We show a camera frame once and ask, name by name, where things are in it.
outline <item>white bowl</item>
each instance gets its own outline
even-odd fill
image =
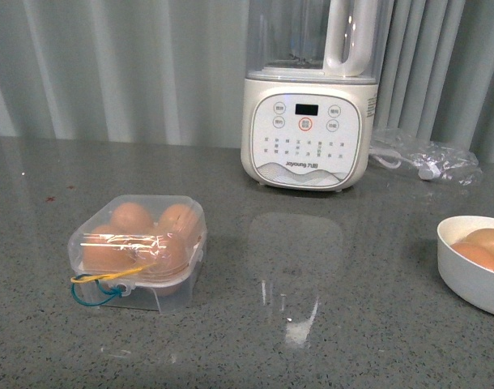
[[[438,271],[459,297],[494,314],[494,272],[471,262],[450,248],[476,229],[494,229],[494,218],[455,216],[438,225]]]

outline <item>yellow rubber band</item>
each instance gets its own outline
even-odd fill
[[[76,277],[71,277],[70,282],[72,282],[73,284],[86,284],[87,282],[92,282],[95,280],[115,280],[116,278],[120,278],[123,276],[130,276],[132,274],[137,274],[140,271],[150,266],[151,265],[134,267],[133,269],[120,271],[119,273],[99,274],[97,276],[83,276],[82,278],[79,279],[76,279]]]

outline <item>button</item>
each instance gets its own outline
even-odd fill
[[[278,115],[283,114],[286,110],[287,106],[281,101],[278,101],[276,104],[274,104],[274,112],[276,112]]]
[[[299,120],[299,128],[302,131],[308,131],[312,128],[312,119],[310,118],[302,118]]]
[[[285,125],[285,119],[281,118],[280,116],[276,116],[272,121],[272,125],[276,128],[283,128],[283,126]]]
[[[329,132],[335,132],[339,129],[339,122],[337,122],[335,119],[331,119],[329,122],[326,123],[326,129]]]
[[[331,118],[338,118],[341,114],[341,107],[339,107],[338,105],[332,105],[328,108],[328,114]]]

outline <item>blue rubber band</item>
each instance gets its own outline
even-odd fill
[[[80,274],[79,276],[75,277],[75,280],[79,280],[80,278],[83,278],[86,276],[91,276],[91,275],[90,274]],[[110,290],[105,290],[101,286],[101,284],[98,280],[94,280],[94,282],[96,282],[96,286],[98,287],[98,289],[102,293],[108,295],[109,298],[107,298],[103,301],[100,301],[100,302],[86,302],[86,301],[82,300],[81,298],[79,298],[78,294],[76,293],[76,289],[75,289],[76,284],[72,284],[70,286],[70,294],[72,294],[72,297],[74,298],[74,300],[77,303],[81,304],[82,306],[102,306],[103,304],[106,304],[107,302],[109,302],[110,300],[112,300],[115,297],[121,297],[122,292],[118,287],[112,287],[112,288],[110,288]]]

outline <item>clear plastic bag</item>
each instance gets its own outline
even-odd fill
[[[483,177],[474,153],[417,139],[399,128],[374,128],[369,156],[387,169],[414,171],[425,181],[467,186],[480,183]]]

